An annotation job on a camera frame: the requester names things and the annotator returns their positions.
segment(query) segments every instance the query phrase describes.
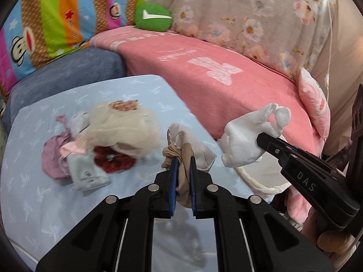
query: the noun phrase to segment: white checkmark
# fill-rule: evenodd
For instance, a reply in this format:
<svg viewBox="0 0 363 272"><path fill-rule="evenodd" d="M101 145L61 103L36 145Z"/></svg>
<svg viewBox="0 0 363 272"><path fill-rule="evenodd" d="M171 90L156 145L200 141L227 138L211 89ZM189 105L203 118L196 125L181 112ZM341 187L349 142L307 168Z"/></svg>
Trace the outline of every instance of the white checkmark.
<svg viewBox="0 0 363 272"><path fill-rule="evenodd" d="M142 19L150 19L150 18L169 18L171 19L171 16L167 15L157 15L157 14L149 14L145 9L143 11Z"/></svg>

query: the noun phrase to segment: striped blanket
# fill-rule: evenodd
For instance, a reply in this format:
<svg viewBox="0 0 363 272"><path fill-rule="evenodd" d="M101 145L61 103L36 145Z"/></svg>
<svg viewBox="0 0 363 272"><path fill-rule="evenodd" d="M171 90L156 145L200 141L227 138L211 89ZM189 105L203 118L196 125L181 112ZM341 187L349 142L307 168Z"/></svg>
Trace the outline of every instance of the striped blanket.
<svg viewBox="0 0 363 272"><path fill-rule="evenodd" d="M0 30L0 92L95 34L133 24L138 0L19 0Z"/></svg>

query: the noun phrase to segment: pink blanket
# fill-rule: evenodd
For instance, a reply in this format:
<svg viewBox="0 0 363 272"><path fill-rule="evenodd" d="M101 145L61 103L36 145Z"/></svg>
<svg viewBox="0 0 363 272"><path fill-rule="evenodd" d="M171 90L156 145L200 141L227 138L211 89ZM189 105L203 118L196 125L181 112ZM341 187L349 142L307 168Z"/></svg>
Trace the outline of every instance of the pink blanket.
<svg viewBox="0 0 363 272"><path fill-rule="evenodd" d="M321 152L321 139L295 84L239 53L172 32L132 26L97 34L89 44L121 54L130 75L162 76L215 139L230 120L277 103L292 113L283 133L286 140L311 153Z"/></svg>

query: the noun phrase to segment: pink pillow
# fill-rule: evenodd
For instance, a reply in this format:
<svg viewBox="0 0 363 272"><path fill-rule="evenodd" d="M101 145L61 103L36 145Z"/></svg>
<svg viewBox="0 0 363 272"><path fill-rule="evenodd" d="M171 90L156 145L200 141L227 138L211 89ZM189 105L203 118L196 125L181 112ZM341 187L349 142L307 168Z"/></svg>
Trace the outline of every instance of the pink pillow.
<svg viewBox="0 0 363 272"><path fill-rule="evenodd" d="M326 141L330 129L330 109L319 84L302 68L298 81L299 96L320 137Z"/></svg>

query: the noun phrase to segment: finger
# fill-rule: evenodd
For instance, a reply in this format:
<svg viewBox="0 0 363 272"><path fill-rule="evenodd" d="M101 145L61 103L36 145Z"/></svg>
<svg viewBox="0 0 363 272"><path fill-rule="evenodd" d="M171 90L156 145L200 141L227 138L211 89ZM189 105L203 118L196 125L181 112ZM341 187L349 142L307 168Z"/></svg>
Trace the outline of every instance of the finger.
<svg viewBox="0 0 363 272"><path fill-rule="evenodd" d="M287 107L279 106L275 112L276 124L280 128L283 128L289 124L290 120L291 120L291 111Z"/></svg>
<svg viewBox="0 0 363 272"><path fill-rule="evenodd" d="M341 255L347 251L353 241L353 236L345 230L326 231L319 236L317 245L323 251Z"/></svg>
<svg viewBox="0 0 363 272"><path fill-rule="evenodd" d="M229 140L228 135L224 133L222 137L217 141L217 144L222 149L223 153L230 154L231 151L229 150L228 140Z"/></svg>
<svg viewBox="0 0 363 272"><path fill-rule="evenodd" d="M241 116L238 119L232 120L228 124L226 124L224 132L226 133L227 136L232 136L234 132L236 131L238 132L238 125L236 124L238 124L243 117L244 116Z"/></svg>
<svg viewBox="0 0 363 272"><path fill-rule="evenodd" d="M276 111L278 105L276 103L270 103L265 107L255 111L255 121L259 124L266 122L267 119Z"/></svg>
<svg viewBox="0 0 363 272"><path fill-rule="evenodd" d="M318 240L316 226L316 220L318 219L318 216L319 214L315 212L313 208L311 208L301 230L301 234L304 235L314 245L316 245L316 241Z"/></svg>
<svg viewBox="0 0 363 272"><path fill-rule="evenodd" d="M222 163L225 167L233 168L230 155L224 153L224 154L222 154L221 159L222 159Z"/></svg>
<svg viewBox="0 0 363 272"><path fill-rule="evenodd" d="M265 124L263 124L263 131L274 137L274 138L278 138L281 136L282 134L282 128L280 128L278 125L274 124L273 122L266 122Z"/></svg>

